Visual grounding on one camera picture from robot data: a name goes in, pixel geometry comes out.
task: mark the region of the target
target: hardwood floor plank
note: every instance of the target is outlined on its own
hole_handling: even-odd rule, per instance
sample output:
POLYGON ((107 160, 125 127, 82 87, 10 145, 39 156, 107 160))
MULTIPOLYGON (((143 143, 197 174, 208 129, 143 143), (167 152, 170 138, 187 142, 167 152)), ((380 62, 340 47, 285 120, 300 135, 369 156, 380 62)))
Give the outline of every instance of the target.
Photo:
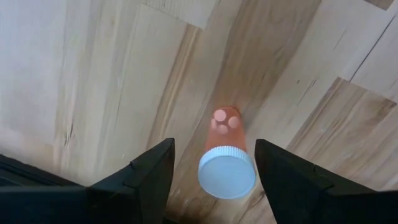
POLYGON ((336 77, 352 77, 390 16, 362 0, 323 1, 248 130, 253 145, 256 138, 265 138, 286 148, 336 77))
POLYGON ((70 4, 55 161, 92 184, 146 150, 187 24, 139 1, 70 4))
MULTIPOLYGON (((187 69, 189 61, 191 61, 195 45, 200 34, 199 28, 195 26, 187 26, 185 31, 180 50, 175 59, 175 63, 170 74, 169 80, 167 81, 165 90, 162 94, 159 108, 157 110, 154 125, 150 132, 150 138, 147 143, 147 149, 150 149, 161 142, 163 139, 170 137, 167 136, 167 126, 170 122, 170 117, 174 112, 174 107, 177 102, 178 95, 183 88, 185 77, 187 76, 187 69)), ((175 165, 178 164, 179 157, 181 155, 180 147, 177 147, 177 159, 175 165)))
POLYGON ((397 109, 337 79, 287 150, 372 189, 397 189, 397 109))
POLYGON ((398 102, 398 18, 395 16, 380 40, 351 79, 363 88, 398 102))

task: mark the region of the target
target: orange container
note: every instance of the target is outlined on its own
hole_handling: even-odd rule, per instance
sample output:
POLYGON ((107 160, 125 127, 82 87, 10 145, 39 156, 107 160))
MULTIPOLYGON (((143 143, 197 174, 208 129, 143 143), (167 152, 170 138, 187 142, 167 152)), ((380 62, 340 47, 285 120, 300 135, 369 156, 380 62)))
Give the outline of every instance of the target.
POLYGON ((203 190, 222 199, 243 197, 256 183, 254 164, 246 150, 243 121, 232 106, 213 113, 205 153, 198 166, 198 180, 203 190))

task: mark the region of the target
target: wood grain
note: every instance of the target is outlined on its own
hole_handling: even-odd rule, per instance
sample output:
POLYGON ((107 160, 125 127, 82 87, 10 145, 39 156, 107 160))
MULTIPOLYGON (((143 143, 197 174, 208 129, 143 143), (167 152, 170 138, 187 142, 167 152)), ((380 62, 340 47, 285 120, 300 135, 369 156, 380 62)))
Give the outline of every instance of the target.
POLYGON ((211 113, 235 105, 250 155, 265 138, 398 186, 398 1, 39 1, 0 0, 2 154, 90 185, 175 138, 169 217, 275 223, 259 181, 239 200, 197 181, 211 113))
POLYGON ((208 18, 220 0, 142 0, 154 9, 205 29, 208 18))
POLYGON ((175 171, 168 205, 174 219, 182 223, 198 220, 230 223, 236 219, 234 210, 238 211, 243 202, 219 202, 204 193, 196 178, 192 178, 203 152, 211 112, 215 106, 233 104, 241 108, 245 123, 251 124, 258 107, 295 53, 318 4, 318 1, 306 4, 249 1, 241 5, 210 101, 175 171))
POLYGON ((398 101, 398 19, 394 17, 351 79, 363 88, 374 91, 390 100, 398 101))
POLYGON ((396 189, 396 103, 337 79, 287 150, 375 190, 396 189))

